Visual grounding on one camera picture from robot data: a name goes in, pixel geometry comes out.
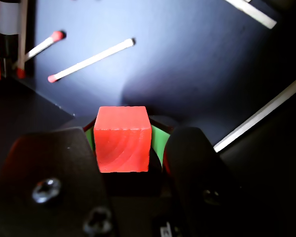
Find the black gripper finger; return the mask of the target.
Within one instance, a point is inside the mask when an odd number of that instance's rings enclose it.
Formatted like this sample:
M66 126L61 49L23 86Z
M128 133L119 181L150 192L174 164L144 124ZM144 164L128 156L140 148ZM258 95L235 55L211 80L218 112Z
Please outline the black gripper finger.
M81 128L20 137L0 171L0 237L115 237L102 175Z
M185 236L271 236L269 212L244 192L201 129L165 116L149 120L170 135L163 165Z

